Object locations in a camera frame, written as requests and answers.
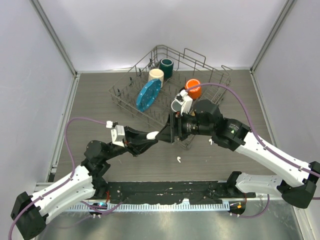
metal floor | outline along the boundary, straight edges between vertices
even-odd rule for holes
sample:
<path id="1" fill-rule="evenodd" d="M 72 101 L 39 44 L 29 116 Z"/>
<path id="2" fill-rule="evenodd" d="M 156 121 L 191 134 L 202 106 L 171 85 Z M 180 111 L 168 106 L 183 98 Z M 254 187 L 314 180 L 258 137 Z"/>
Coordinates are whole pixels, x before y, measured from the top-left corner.
<path id="1" fill-rule="evenodd" d="M 245 215 L 259 213 L 266 201 L 250 200 Z M 87 212 L 63 212 L 39 240 L 302 240 L 293 207 L 272 200 L 260 217 L 243 219 L 224 211 L 115 212 L 87 219 Z"/>
<path id="2" fill-rule="evenodd" d="M 124 126 L 148 131 L 145 129 L 145 123 L 121 110 L 111 100 L 108 89 L 123 74 L 81 74 L 70 117 L 117 121 Z M 233 71 L 230 86 L 247 106 L 259 135 L 270 141 L 250 72 Z M 248 124 L 243 109 L 231 93 L 225 94 L 220 111 L 227 118 L 235 118 Z M 109 129 L 100 124 L 75 121 L 68 129 L 68 139 L 78 165 L 84 160 L 83 154 L 89 141 L 99 140 L 108 143 L 111 141 L 111 134 Z M 107 181 L 201 181 L 226 180 L 232 171 L 257 175 L 272 174 L 270 170 L 246 156 L 216 145 L 210 146 L 208 139 L 207 136 L 196 136 L 190 150 L 185 150 L 177 144 L 159 142 L 138 157 L 125 153 L 108 161 L 111 168 L 104 178 Z M 181 157 L 181 163 L 177 161 L 177 156 Z M 64 145 L 54 180 L 57 181 L 68 174 L 71 168 L 70 157 Z"/>

small white object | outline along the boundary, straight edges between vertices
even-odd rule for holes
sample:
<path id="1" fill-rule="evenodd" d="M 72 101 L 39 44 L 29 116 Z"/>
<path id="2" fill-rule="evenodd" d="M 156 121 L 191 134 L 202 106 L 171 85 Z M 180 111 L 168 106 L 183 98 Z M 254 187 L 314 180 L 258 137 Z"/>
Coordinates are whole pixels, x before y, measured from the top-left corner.
<path id="1" fill-rule="evenodd" d="M 156 139 L 156 136 L 157 136 L 158 133 L 159 133 L 159 131 L 149 132 L 149 133 L 146 135 L 146 139 L 148 139 L 148 140 L 154 140 L 154 139 Z"/>
<path id="2" fill-rule="evenodd" d="M 114 124 L 114 123 L 113 123 L 112 121 L 106 121 L 106 126 L 105 126 L 105 127 L 106 127 L 107 129 L 112 129 L 113 124 Z"/>
<path id="3" fill-rule="evenodd" d="M 154 69 L 151 69 L 149 71 L 149 78 L 148 78 L 148 82 L 153 80 L 153 79 L 160 79 L 161 81 L 161 88 L 164 84 L 164 72 L 161 70 L 161 69 L 158 69 L 158 68 L 154 68 Z"/>
<path id="4" fill-rule="evenodd" d="M 171 103 L 171 109 L 174 112 L 180 111 L 181 115 L 183 115 L 183 113 L 188 114 L 190 111 L 193 99 L 188 95 L 186 90 L 182 90 L 178 95 L 182 97 L 182 101 L 179 101 L 177 97 L 175 97 L 173 102 Z"/>
<path id="5" fill-rule="evenodd" d="M 116 125 L 113 129 L 111 129 L 112 143 L 120 147 L 125 147 L 125 144 L 123 142 L 125 135 L 126 134 L 124 126 Z"/>

white wall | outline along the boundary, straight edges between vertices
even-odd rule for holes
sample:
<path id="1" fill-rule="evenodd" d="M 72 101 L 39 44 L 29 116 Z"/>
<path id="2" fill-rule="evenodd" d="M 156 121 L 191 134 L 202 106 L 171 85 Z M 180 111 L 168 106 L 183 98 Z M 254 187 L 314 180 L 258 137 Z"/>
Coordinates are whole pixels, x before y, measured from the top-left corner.
<path id="1" fill-rule="evenodd" d="M 18 194 L 46 180 L 72 74 L 28 0 L 0 2 L 0 239 Z"/>
<path id="2" fill-rule="evenodd" d="M 277 144 L 306 162 L 320 162 L 319 12 L 319 0 L 297 1 L 256 71 Z M 320 201 L 308 211 L 320 239 Z"/>
<path id="3" fill-rule="evenodd" d="M 286 0 L 40 0 L 78 71 L 127 68 L 155 45 L 251 67 Z"/>

white cup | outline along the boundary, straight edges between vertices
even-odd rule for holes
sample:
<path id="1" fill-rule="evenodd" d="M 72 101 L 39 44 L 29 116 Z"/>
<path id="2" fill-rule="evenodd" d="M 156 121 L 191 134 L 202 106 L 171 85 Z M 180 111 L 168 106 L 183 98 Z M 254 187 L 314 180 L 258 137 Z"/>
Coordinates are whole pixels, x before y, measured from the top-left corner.
<path id="1" fill-rule="evenodd" d="M 160 79 L 161 81 L 161 88 L 164 84 L 164 72 L 158 68 L 154 68 L 154 69 L 151 69 L 149 71 L 149 78 L 148 78 L 148 82 L 153 80 L 153 79 Z"/>

orange cup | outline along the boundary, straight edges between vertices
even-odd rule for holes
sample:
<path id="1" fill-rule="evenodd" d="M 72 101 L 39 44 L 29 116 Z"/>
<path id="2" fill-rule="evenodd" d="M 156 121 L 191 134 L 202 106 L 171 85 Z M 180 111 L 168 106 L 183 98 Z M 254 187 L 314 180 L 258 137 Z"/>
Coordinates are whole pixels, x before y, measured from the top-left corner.
<path id="1" fill-rule="evenodd" d="M 185 83 L 185 89 L 189 89 L 193 86 L 199 85 L 201 84 L 201 82 L 198 79 L 190 79 Z M 190 96 L 190 98 L 192 98 L 193 100 L 196 100 L 198 97 L 201 96 L 201 87 L 195 87 L 193 89 L 191 89 L 190 91 L 188 91 L 188 95 Z"/>

